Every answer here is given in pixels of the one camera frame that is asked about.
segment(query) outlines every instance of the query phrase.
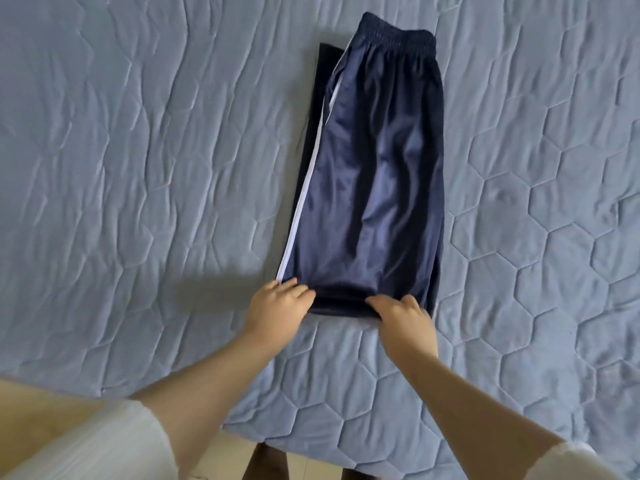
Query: waistband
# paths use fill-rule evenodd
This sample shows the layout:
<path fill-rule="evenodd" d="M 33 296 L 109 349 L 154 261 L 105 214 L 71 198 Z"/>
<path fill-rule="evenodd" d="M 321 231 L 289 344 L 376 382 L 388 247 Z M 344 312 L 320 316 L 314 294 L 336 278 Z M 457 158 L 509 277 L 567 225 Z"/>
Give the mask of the waistband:
<path fill-rule="evenodd" d="M 353 39 L 359 38 L 416 55 L 436 55 L 436 37 L 430 31 L 401 30 L 370 12 L 362 15 Z"/>

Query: leg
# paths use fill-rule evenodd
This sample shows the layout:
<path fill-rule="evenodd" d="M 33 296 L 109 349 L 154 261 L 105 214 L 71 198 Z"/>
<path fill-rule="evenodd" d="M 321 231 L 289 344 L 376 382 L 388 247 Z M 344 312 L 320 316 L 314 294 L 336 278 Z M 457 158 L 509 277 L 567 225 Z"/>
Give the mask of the leg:
<path fill-rule="evenodd" d="M 372 477 L 371 475 L 367 475 L 366 473 L 357 472 L 356 470 L 343 468 L 342 480 L 379 480 L 379 478 Z"/>
<path fill-rule="evenodd" d="M 264 443 L 257 444 L 243 480 L 289 480 L 287 454 Z"/>

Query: beige tile floor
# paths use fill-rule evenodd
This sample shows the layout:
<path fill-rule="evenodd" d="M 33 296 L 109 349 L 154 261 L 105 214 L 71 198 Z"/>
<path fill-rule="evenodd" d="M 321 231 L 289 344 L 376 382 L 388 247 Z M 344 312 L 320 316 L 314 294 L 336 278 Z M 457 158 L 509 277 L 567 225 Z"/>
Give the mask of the beige tile floor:
<path fill-rule="evenodd" d="M 55 394 L 0 379 L 0 477 L 81 423 L 99 401 Z M 255 443 L 220 432 L 194 471 L 210 480 L 241 480 Z M 338 480 L 342 469 L 287 453 L 291 480 Z"/>

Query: white shirt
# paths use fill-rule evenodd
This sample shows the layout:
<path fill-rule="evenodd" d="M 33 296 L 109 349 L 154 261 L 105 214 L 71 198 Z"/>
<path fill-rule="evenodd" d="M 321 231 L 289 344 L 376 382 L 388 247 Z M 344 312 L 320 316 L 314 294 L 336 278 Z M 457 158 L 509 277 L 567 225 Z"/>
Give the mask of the white shirt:
<path fill-rule="evenodd" d="M 4 480 L 177 480 L 169 438 L 137 401 L 110 404 Z M 620 480 L 585 444 L 551 448 L 524 480 Z"/>

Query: person's left hand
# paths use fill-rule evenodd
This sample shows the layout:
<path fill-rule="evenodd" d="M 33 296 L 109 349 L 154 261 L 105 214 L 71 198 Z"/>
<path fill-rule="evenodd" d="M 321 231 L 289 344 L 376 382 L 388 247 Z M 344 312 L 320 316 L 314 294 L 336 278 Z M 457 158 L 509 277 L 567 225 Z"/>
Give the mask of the person's left hand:
<path fill-rule="evenodd" d="M 298 285 L 296 278 L 282 284 L 268 282 L 253 295 L 243 334 L 276 354 L 296 334 L 315 298 L 316 292 Z"/>

